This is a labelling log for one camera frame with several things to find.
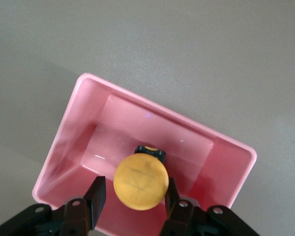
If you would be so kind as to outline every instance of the gray floor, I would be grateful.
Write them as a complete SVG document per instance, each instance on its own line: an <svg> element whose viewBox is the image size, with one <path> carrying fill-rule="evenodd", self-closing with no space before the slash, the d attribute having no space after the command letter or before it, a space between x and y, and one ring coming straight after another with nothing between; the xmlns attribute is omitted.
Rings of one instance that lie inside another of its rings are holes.
<svg viewBox="0 0 295 236"><path fill-rule="evenodd" d="M84 72L254 147L232 209L295 235L295 1L0 0L0 223L34 203Z"/></svg>

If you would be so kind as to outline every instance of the pink container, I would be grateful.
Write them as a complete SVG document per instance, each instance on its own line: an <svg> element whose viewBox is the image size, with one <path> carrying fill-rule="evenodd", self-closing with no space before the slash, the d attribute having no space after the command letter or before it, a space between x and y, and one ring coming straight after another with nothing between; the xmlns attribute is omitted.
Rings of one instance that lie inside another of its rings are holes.
<svg viewBox="0 0 295 236"><path fill-rule="evenodd" d="M56 209L106 177L107 200L96 229L118 236L158 235L164 203L147 211L124 206L114 172L138 145L166 151L165 167L181 196L202 209L231 207L257 155L249 146L91 74L77 81L33 189L38 203Z"/></svg>

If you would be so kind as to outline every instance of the yellow ball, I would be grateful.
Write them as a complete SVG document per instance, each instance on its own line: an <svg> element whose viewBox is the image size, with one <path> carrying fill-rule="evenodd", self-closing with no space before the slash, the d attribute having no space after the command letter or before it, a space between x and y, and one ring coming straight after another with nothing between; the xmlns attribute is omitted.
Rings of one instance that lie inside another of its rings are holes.
<svg viewBox="0 0 295 236"><path fill-rule="evenodd" d="M158 205L168 189L164 165L155 157L136 153L120 162L114 176L114 189L120 201L134 210Z"/></svg>

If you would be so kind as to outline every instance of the bolt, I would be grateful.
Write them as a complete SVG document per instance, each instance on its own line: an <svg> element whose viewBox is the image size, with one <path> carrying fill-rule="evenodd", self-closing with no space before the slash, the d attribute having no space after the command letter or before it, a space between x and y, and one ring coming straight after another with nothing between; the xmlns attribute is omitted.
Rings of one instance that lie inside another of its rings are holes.
<svg viewBox="0 0 295 236"><path fill-rule="evenodd" d="M42 212L43 210L44 210L44 207L40 206L40 207L38 207L38 208L35 209L35 212L36 212L36 213L40 213L40 212Z"/></svg>
<svg viewBox="0 0 295 236"><path fill-rule="evenodd" d="M75 201L72 203L72 205L73 205L74 207L76 207L76 206L78 206L80 203L81 203L81 202L80 202L79 200L75 200Z"/></svg>
<svg viewBox="0 0 295 236"><path fill-rule="evenodd" d="M186 201L180 201L179 202L179 206L181 206L181 207L187 207L188 206L188 202L186 202Z"/></svg>
<svg viewBox="0 0 295 236"><path fill-rule="evenodd" d="M219 207L213 208L213 212L218 215L223 214L223 210Z"/></svg>

